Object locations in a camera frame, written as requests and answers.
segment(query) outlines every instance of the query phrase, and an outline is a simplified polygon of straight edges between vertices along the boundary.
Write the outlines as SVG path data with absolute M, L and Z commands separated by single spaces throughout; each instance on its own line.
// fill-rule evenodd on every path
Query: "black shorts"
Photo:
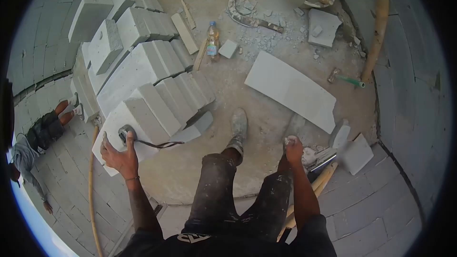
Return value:
M 182 233 L 236 235 L 276 242 L 286 220 L 292 172 L 264 179 L 254 204 L 241 216 L 233 201 L 235 163 L 223 154 L 203 157 L 202 174 Z
M 27 140 L 33 150 L 38 147 L 47 150 L 53 141 L 59 139 L 65 132 L 55 111 L 46 113 L 38 119 L 27 132 Z

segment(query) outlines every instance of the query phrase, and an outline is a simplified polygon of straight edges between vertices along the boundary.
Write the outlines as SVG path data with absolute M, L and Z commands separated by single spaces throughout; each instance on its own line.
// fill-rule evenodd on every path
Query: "concrete floor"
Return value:
M 248 140 L 245 145 L 244 162 L 238 168 L 233 185 L 234 197 L 256 193 L 263 178 L 276 170 L 282 155 L 282 138 L 293 112 L 265 95 L 244 85 L 244 80 L 255 57 L 259 53 L 256 43 L 244 44 L 246 37 L 271 36 L 274 31 L 238 25 L 225 13 L 228 0 L 185 0 L 196 22 L 192 32 L 199 45 L 206 37 L 209 21 L 216 20 L 220 29 L 220 41 L 226 39 L 241 43 L 243 54 L 236 54 L 232 59 L 221 57 L 217 63 L 211 63 L 204 57 L 200 69 L 208 78 L 216 94 L 216 101 L 205 107 L 214 117 L 213 125 L 196 140 L 169 151 L 161 151 L 152 161 L 140 164 L 140 176 L 147 191 L 156 199 L 168 204 L 191 203 L 197 188 L 201 169 L 201 158 L 212 152 L 220 152 L 230 139 L 230 117 L 232 111 L 242 107 L 248 115 Z M 283 40 L 272 50 L 272 54 L 296 68 L 337 98 L 334 108 L 335 121 L 341 118 L 349 120 L 354 139 L 363 133 L 370 144 L 377 140 L 375 112 L 376 94 L 373 83 L 364 89 L 355 89 L 344 82 L 329 84 L 326 78 L 334 67 L 342 69 L 351 77 L 358 77 L 365 60 L 354 47 L 348 45 L 348 39 L 354 34 L 349 16 L 336 2 L 326 10 L 339 15 L 344 21 L 337 31 L 333 48 L 323 48 L 307 43 L 307 35 L 299 31 L 301 26 L 308 26 L 307 13 L 299 17 L 293 9 L 303 0 L 255 0 L 259 6 L 280 13 L 289 25 L 289 31 Z M 180 0 L 159 0 L 165 12 L 174 14 L 180 7 Z M 245 54 L 255 56 L 245 60 Z M 313 59 L 317 52 L 320 57 Z M 310 147 L 327 146 L 328 134 L 309 123 L 309 135 L 304 145 Z

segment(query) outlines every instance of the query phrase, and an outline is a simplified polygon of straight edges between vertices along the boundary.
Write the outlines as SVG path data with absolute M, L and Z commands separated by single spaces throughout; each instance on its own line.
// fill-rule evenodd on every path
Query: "bottle label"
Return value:
M 214 44 L 209 44 L 208 47 L 206 47 L 206 53 L 208 55 L 217 55 L 218 51 L 216 46 Z

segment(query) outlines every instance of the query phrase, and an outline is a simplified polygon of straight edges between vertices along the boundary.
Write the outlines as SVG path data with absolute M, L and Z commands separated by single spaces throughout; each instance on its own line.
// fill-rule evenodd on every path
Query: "hammer head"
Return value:
M 329 83 L 333 83 L 335 81 L 335 75 L 340 74 L 341 70 L 339 68 L 334 68 L 333 71 L 330 73 L 330 76 L 327 78 Z

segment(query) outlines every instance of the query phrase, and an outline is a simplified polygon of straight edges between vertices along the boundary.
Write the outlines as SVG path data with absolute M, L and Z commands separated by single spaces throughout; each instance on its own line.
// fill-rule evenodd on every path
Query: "shirt logo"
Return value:
M 178 234 L 178 240 L 187 242 L 187 243 L 197 243 L 199 241 L 208 239 L 211 236 L 202 236 L 202 235 L 197 235 L 195 233 L 192 234 Z

